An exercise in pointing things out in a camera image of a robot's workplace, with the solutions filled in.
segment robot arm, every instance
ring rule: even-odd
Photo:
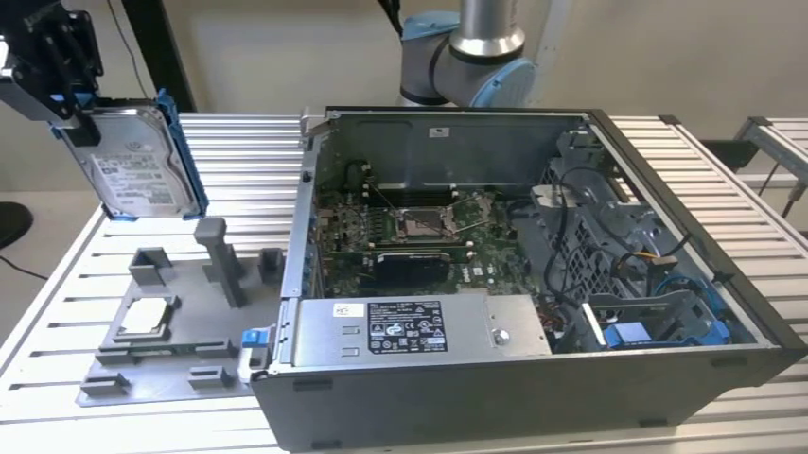
[[[460,14],[428,11],[404,21],[405,106],[522,106],[536,64],[521,56],[516,11],[516,0],[462,0]]]
[[[78,147],[102,136],[82,111],[104,74],[90,14],[54,0],[0,0],[0,100]]]

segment warning label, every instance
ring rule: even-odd
[[[370,303],[367,333],[375,355],[450,350],[440,301]]]

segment gray 3d-printed holder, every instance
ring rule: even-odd
[[[239,380],[242,356],[255,361],[267,355],[242,349],[242,334],[278,317],[285,259],[278,249],[238,258],[226,230],[221,218],[198,223],[195,239],[210,260],[172,262],[162,248],[138,250],[132,283],[80,385],[80,406],[253,394]],[[147,298],[154,326],[128,332],[127,315],[143,316],[142,308],[130,314],[132,305]],[[164,310],[154,299],[163,299]]]

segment yellow wire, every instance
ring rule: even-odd
[[[655,253],[635,253],[635,255],[639,255],[640,257],[647,257],[647,258],[659,258],[659,255],[656,255]]]

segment hard drive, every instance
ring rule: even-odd
[[[205,217],[209,201],[171,98],[100,101],[88,114],[100,144],[76,147],[63,138],[108,217]]]

